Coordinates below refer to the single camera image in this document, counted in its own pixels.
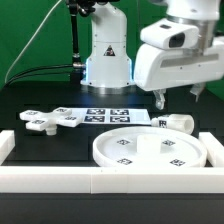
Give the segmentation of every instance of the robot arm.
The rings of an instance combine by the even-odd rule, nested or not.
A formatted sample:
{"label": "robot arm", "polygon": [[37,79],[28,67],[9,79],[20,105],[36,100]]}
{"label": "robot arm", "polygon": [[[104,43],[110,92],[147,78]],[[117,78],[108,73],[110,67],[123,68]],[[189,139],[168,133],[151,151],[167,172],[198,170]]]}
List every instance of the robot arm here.
{"label": "robot arm", "polygon": [[167,18],[144,28],[134,80],[145,91],[154,91],[163,109],[166,88],[204,83],[224,74],[224,42],[214,38],[220,0],[151,0],[168,5]]}

